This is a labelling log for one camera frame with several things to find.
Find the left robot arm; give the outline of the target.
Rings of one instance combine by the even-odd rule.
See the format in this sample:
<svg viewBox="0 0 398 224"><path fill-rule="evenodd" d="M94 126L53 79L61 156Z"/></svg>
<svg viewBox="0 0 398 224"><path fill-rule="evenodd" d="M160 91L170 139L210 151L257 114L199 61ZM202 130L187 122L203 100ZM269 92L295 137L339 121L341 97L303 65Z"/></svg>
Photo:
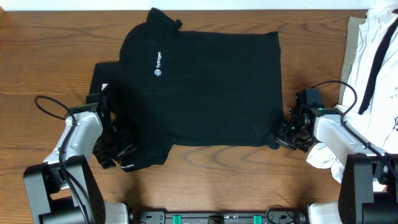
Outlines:
<svg viewBox="0 0 398 224"><path fill-rule="evenodd" d="M104 200L89 166L102 133L98 103L69 109L54 150L23 175L34 223L131 222L125 203Z"/></svg>

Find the black polo shirt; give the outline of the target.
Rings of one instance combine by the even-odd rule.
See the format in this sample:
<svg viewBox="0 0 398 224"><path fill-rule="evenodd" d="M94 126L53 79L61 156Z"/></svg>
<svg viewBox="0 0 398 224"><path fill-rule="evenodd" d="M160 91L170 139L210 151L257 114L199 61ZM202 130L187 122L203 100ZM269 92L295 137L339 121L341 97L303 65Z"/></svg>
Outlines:
<svg viewBox="0 0 398 224"><path fill-rule="evenodd" d="M125 172L164 164L174 145L279 147L278 34L181 26L153 8L124 39L118 61L95 65L90 93L110 99L132 137Z"/></svg>

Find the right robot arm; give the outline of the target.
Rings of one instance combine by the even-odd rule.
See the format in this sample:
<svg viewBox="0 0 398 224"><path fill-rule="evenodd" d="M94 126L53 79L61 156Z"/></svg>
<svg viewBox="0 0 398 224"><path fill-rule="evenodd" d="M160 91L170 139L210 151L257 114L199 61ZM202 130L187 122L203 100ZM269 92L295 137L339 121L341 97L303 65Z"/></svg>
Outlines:
<svg viewBox="0 0 398 224"><path fill-rule="evenodd" d="M282 147L307 152L323 143L344 167L339 199L309 206L308 221L397 223L397 155L372 146L335 108L301 107L277 127Z"/></svg>

